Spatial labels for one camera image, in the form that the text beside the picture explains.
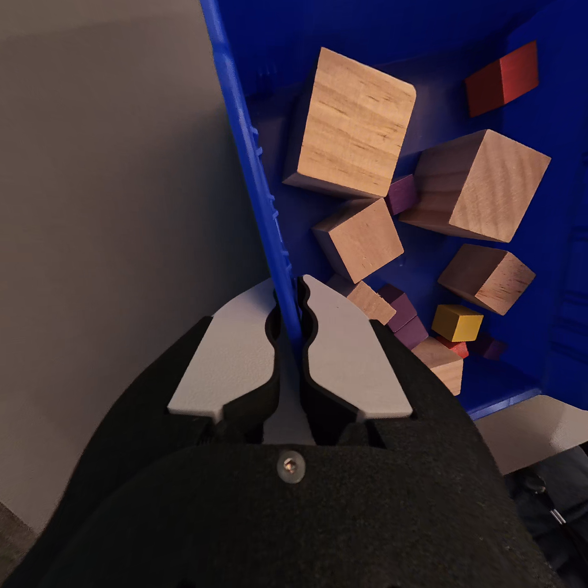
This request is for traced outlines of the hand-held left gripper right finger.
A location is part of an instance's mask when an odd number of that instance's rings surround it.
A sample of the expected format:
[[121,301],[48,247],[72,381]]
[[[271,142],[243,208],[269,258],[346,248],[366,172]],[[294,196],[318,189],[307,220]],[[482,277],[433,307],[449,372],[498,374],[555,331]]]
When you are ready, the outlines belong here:
[[353,302],[311,275],[299,277],[305,344],[300,403],[314,439],[339,439],[367,420],[412,415],[373,324]]

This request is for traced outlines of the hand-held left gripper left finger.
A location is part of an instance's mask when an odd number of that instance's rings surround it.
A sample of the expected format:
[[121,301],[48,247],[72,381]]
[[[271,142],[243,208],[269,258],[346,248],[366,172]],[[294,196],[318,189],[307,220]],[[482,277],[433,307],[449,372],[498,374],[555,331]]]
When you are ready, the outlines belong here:
[[172,415],[204,417],[218,429],[262,439],[280,397],[281,312],[271,278],[223,305],[168,403]]

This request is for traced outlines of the pile of wooden cubes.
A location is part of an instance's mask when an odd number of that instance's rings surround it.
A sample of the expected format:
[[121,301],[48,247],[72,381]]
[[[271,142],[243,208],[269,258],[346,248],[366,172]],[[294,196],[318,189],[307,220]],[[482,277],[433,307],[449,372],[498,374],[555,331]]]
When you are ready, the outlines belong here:
[[393,181],[416,102],[413,85],[321,48],[299,99],[283,183],[349,202],[313,226],[334,269],[327,286],[387,326],[454,394],[466,344],[486,345],[482,314],[438,305],[437,337],[407,295],[364,279],[404,253],[393,216],[446,236],[510,243],[551,158],[491,129],[425,149],[413,175]]

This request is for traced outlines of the blue plastic box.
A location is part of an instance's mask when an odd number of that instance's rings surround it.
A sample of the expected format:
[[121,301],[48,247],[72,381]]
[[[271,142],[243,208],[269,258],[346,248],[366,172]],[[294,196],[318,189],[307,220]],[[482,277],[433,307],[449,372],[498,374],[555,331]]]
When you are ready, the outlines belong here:
[[[202,1],[213,58],[286,332],[303,346],[296,278],[327,280],[311,227],[340,201],[282,184],[290,117],[321,47],[413,84],[397,165],[493,129],[552,158],[511,243],[536,273],[485,332],[499,362],[465,360],[460,401],[473,418],[543,393],[587,408],[587,1]],[[535,40],[539,86],[470,118],[463,81]]]

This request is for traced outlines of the person's dark jacket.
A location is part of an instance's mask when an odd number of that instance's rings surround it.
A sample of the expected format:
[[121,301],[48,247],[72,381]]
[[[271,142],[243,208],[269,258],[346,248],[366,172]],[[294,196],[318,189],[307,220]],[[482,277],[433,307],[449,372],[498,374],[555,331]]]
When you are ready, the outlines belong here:
[[566,587],[587,587],[587,454],[576,446],[505,475],[520,520]]

